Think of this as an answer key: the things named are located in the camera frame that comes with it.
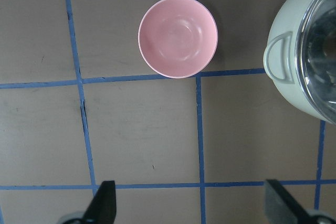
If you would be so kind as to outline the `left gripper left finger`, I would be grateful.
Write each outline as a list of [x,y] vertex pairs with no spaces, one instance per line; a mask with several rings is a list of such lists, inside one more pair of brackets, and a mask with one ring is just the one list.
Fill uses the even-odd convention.
[[115,181],[103,181],[82,216],[82,223],[113,224],[116,218]]

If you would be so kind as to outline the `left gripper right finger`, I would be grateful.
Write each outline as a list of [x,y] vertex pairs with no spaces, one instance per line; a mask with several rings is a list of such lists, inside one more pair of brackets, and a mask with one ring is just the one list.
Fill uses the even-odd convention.
[[315,219],[276,179],[265,181],[265,215],[272,224],[315,223]]

